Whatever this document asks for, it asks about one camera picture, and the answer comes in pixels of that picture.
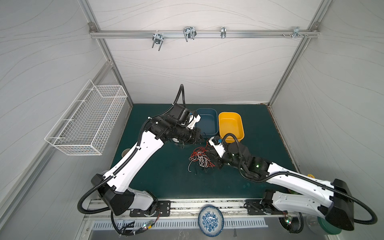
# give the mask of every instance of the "blue plastic bin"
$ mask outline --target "blue plastic bin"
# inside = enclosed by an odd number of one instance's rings
[[[204,138],[216,136],[218,134],[217,111],[213,108],[199,108],[196,112],[201,117],[195,125],[201,129],[201,136]]]

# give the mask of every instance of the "floral plate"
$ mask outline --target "floral plate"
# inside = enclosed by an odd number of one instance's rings
[[[217,207],[206,206],[199,213],[198,224],[205,235],[215,237],[223,230],[223,214]]]

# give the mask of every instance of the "plastic tray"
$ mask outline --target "plastic tray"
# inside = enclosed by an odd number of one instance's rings
[[[218,126],[221,138],[223,138],[227,133],[233,133],[239,142],[244,138],[243,122],[241,121],[241,116],[238,113],[220,113],[218,115]],[[231,136],[228,136],[225,141],[227,143],[235,142]]]
[[[199,108],[196,110],[200,115],[200,121],[196,127],[201,129],[201,135],[204,138],[211,138],[218,134],[217,111],[213,108]]]

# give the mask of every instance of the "tangled wires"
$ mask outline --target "tangled wires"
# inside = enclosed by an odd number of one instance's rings
[[[208,142],[205,147],[198,147],[196,148],[191,156],[189,157],[190,163],[188,165],[188,172],[192,172],[189,170],[189,166],[191,165],[192,162],[199,162],[199,166],[203,168],[208,168],[208,167],[214,167],[215,165],[211,162],[209,157],[205,154],[206,151],[208,151]]]

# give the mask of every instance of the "green lid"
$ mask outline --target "green lid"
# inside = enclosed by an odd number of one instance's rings
[[[329,222],[327,222],[324,218],[317,217],[317,221],[319,222],[321,228],[327,232],[329,235],[337,235],[341,233],[341,229],[333,226]]]

